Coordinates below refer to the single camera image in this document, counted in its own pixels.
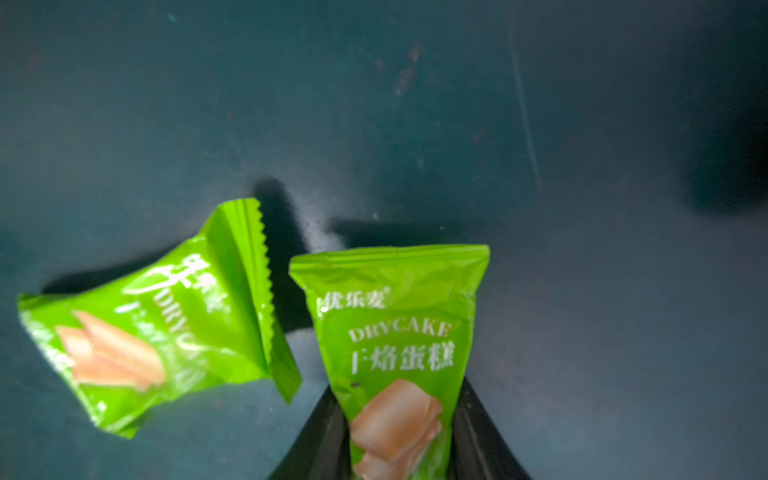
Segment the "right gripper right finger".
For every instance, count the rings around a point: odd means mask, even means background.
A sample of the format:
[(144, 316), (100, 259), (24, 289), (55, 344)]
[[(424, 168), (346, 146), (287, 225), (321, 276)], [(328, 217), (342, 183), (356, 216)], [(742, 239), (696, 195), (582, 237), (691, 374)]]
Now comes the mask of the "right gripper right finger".
[(453, 420), (449, 479), (531, 480), (464, 379)]

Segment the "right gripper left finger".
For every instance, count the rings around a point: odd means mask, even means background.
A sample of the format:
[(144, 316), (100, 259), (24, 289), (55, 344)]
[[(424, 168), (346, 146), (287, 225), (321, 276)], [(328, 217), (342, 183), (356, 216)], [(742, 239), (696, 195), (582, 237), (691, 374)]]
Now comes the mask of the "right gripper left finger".
[(349, 430), (343, 410), (327, 387), (270, 480), (351, 478)]

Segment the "green cookie packet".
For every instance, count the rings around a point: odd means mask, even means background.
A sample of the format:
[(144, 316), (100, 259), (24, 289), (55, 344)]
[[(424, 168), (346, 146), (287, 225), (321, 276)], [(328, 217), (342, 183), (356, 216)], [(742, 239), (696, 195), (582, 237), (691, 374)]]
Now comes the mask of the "green cookie packet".
[(273, 305), (259, 202), (216, 207), (155, 263), (78, 294), (22, 294), (20, 321), (92, 423), (130, 438), (155, 406), (219, 385), (301, 376)]
[(485, 245), (293, 258), (357, 479), (444, 479), (471, 353)]

